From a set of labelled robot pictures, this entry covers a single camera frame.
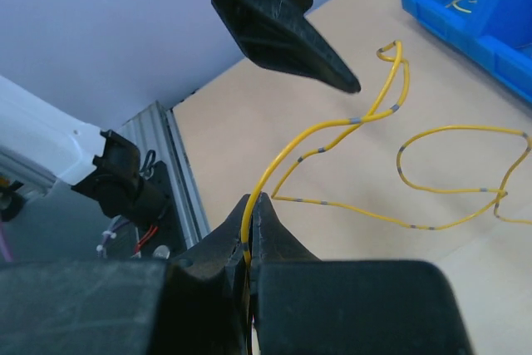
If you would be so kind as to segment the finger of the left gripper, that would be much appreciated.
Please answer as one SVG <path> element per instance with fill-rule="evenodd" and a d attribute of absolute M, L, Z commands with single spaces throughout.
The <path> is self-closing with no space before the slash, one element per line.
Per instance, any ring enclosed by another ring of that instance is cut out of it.
<path fill-rule="evenodd" d="M 211 0 L 242 53 L 257 66 L 352 94 L 361 84 L 308 22 L 313 0 Z"/>

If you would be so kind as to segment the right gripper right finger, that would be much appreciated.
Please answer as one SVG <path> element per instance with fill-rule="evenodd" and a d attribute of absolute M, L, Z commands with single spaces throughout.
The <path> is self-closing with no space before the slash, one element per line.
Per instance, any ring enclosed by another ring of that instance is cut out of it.
<path fill-rule="evenodd" d="M 261 193 L 251 217 L 250 311 L 261 354 L 309 353 L 315 319 L 311 273 L 320 260 L 280 221 Z"/>

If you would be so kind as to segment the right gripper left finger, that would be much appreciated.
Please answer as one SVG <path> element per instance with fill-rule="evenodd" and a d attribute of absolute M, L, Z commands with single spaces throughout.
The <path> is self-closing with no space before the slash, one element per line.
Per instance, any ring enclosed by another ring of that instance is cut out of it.
<path fill-rule="evenodd" d="M 172 259 L 164 292 L 165 354 L 250 354 L 244 195 L 225 221 Z"/>

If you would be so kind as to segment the aluminium left rail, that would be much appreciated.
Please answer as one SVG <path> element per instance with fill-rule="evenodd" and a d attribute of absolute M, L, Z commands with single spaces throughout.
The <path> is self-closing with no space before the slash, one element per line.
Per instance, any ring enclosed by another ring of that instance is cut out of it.
<path fill-rule="evenodd" d="M 170 109 L 154 102 L 119 130 L 140 152 L 140 176 L 163 194 L 158 220 L 145 228 L 128 225 L 135 258 L 172 258 L 210 233 L 200 194 Z"/>

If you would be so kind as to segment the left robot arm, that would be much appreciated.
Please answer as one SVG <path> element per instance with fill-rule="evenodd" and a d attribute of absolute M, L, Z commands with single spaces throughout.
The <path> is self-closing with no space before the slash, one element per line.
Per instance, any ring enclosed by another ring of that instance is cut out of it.
<path fill-rule="evenodd" d="M 304 14 L 313 0 L 211 0 L 242 53 L 271 71 L 305 76 L 340 91 L 361 89 L 357 77 Z M 108 217 L 140 227 L 158 222 L 164 196 L 140 173 L 138 148 L 57 109 L 17 84 L 1 81 L 1 154 L 7 174 L 62 181 L 95 200 Z"/>

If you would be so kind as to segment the blue bin far left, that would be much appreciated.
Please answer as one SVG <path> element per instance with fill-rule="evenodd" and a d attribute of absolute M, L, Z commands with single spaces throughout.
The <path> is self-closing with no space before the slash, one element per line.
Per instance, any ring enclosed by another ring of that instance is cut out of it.
<path fill-rule="evenodd" d="M 531 0 L 401 0 L 425 29 L 531 101 Z"/>

